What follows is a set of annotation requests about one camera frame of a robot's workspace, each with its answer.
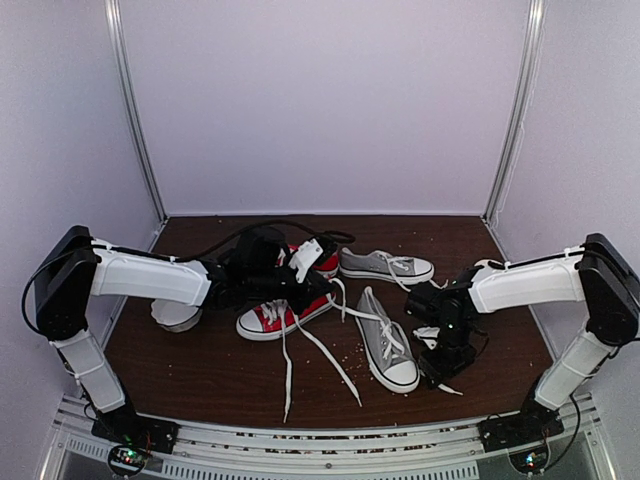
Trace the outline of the grey sneaker with laces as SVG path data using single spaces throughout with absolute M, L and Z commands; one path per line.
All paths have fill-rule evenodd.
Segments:
M 331 283 L 339 287 L 342 300 L 340 303 L 331 300 L 330 304 L 340 311 L 342 320 L 346 315 L 354 317 L 373 377 L 394 393 L 414 391 L 426 374 L 420 371 L 402 326 L 390 318 L 371 286 L 364 288 L 353 309 L 346 304 L 344 283 L 339 279 L 332 279 Z

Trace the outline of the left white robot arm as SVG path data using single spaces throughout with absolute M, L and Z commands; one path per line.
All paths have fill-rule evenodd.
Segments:
M 149 299 L 159 324 L 190 322 L 203 310 L 238 309 L 285 300 L 300 314 L 333 287 L 317 270 L 337 250 L 329 233 L 312 233 L 290 250 L 284 234 L 257 224 L 233 235 L 236 244 L 214 257 L 139 252 L 71 227 L 27 281 L 21 301 L 32 301 L 27 326 L 54 346 L 88 395 L 98 419 L 123 444 L 137 442 L 144 424 L 106 360 L 86 319 L 99 296 Z

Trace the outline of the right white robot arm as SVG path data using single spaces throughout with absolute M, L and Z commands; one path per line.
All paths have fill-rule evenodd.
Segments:
M 588 318 L 513 419 L 519 440 L 535 440 L 605 360 L 637 339 L 639 278 L 604 235 L 519 263 L 480 260 L 446 287 L 423 282 L 411 288 L 406 313 L 438 330 L 435 347 L 418 358 L 420 373 L 435 388 L 470 366 L 477 353 L 469 336 L 480 315 L 554 302 L 583 302 Z

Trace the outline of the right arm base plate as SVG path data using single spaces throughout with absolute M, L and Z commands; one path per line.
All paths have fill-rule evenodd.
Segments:
M 478 424 L 479 437 L 485 452 L 512 449 L 564 432 L 558 416 L 515 413 L 507 416 L 487 418 Z

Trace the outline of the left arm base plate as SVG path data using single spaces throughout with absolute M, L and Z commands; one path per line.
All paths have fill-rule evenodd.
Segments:
M 179 433 L 179 425 L 172 421 L 138 416 L 125 420 L 95 420 L 91 434 L 118 444 L 145 451 L 171 454 Z

